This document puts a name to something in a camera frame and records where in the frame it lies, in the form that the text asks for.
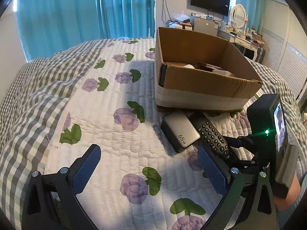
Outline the person's right hand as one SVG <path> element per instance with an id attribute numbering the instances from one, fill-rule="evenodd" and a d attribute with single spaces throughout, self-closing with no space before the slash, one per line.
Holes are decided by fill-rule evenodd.
<path id="1" fill-rule="evenodd" d="M 299 197 L 301 186 L 296 174 L 285 199 L 274 196 L 274 203 L 278 211 L 288 210 Z"/>

